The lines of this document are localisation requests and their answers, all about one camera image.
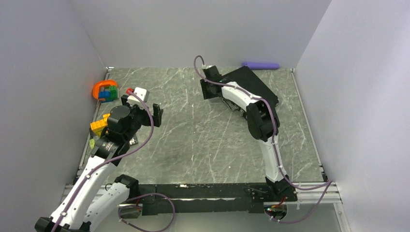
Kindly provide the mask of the black poker chip case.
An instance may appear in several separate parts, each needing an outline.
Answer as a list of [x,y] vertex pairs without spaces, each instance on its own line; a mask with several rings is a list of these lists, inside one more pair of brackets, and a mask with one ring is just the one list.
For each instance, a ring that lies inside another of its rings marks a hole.
[[262,101],[252,100],[248,95],[240,91],[242,88],[256,98],[265,99],[272,110],[274,119],[279,122],[276,105],[279,103],[278,96],[247,66],[238,68],[221,77],[220,83],[225,84],[221,87],[221,97],[232,109],[239,111],[243,118],[247,118],[246,106],[255,103],[258,106],[262,117],[269,114]]

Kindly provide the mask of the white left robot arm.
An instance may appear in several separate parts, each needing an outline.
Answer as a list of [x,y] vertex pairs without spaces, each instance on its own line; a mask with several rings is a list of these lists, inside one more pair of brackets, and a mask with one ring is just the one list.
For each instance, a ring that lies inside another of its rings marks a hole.
[[38,232],[93,232],[121,202],[138,199],[138,180],[125,174],[95,199],[100,187],[117,168],[130,148],[130,140],[142,126],[159,127],[163,109],[153,104],[153,113],[137,104],[125,103],[104,115],[104,126],[79,179],[60,206],[49,217],[40,217]]

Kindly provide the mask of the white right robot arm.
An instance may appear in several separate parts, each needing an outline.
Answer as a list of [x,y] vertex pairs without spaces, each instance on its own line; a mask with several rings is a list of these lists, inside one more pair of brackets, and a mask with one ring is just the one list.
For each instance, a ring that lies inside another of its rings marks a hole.
[[265,163],[267,196],[280,200],[289,187],[278,145],[280,122],[275,110],[278,97],[247,66],[225,75],[216,66],[203,69],[200,84],[204,99],[219,97],[233,110],[242,111],[251,136],[257,140]]

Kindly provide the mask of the perforated metal plate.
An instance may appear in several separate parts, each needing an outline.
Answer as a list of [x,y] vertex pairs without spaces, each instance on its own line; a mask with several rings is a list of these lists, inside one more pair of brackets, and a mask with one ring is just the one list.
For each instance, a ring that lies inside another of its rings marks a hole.
[[138,138],[136,134],[134,134],[133,137],[130,139],[129,144],[130,146],[134,146],[138,144]]

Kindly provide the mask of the purple object behind case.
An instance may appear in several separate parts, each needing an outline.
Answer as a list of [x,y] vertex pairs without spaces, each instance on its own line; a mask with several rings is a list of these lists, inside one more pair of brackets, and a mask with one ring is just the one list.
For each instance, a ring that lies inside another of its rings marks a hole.
[[277,63],[243,62],[242,66],[247,66],[252,70],[277,70],[280,68]]

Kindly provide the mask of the green toy block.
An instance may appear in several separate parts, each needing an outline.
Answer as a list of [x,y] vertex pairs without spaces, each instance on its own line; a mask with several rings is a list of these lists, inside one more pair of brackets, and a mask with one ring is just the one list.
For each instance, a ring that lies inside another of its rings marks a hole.
[[110,86],[108,90],[109,90],[111,99],[118,98],[118,87],[117,86]]

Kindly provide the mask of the blue toy block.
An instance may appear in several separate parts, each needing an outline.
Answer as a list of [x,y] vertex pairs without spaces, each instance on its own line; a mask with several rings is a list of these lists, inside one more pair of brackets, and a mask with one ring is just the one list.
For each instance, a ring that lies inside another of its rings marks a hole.
[[98,100],[100,100],[100,101],[105,101],[109,98],[111,98],[111,92],[110,91],[100,91],[98,93]]

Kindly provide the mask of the yellow toy block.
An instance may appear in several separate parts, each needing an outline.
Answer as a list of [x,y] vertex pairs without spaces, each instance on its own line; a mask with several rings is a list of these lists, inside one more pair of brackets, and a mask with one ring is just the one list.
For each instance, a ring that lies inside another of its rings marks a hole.
[[109,116],[110,114],[105,114],[103,115],[103,119],[90,123],[90,129],[96,136],[100,137],[103,129],[107,127]]

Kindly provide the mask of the orange plastic bowl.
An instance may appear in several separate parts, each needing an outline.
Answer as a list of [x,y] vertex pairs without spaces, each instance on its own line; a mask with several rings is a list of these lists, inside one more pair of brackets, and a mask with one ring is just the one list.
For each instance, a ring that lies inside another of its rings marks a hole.
[[[99,81],[97,82],[92,89],[92,96],[94,99],[98,100],[98,93],[100,91],[108,91],[110,86],[117,86],[116,81],[114,80],[103,80],[103,81]],[[115,99],[107,99],[105,101],[101,101],[101,102],[112,102]]]

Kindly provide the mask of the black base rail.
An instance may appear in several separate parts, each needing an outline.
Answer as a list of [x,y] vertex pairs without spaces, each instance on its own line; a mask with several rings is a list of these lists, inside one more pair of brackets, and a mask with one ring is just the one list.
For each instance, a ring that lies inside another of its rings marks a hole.
[[263,213],[275,204],[298,200],[294,187],[277,183],[139,184],[123,201],[140,206],[144,216],[166,213]]

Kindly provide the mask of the aluminium frame rail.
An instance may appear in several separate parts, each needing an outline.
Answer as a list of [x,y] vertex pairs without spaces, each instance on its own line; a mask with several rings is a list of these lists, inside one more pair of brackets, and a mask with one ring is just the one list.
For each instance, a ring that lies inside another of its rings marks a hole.
[[278,204],[285,196],[285,204],[316,204],[342,203],[338,188],[333,182],[329,187],[312,189],[317,182],[299,182],[291,193],[283,193],[280,197],[262,196],[263,183],[233,183],[233,184],[157,184],[141,185],[141,194],[159,192],[172,200],[192,202],[194,200],[236,200],[249,196],[254,202]]

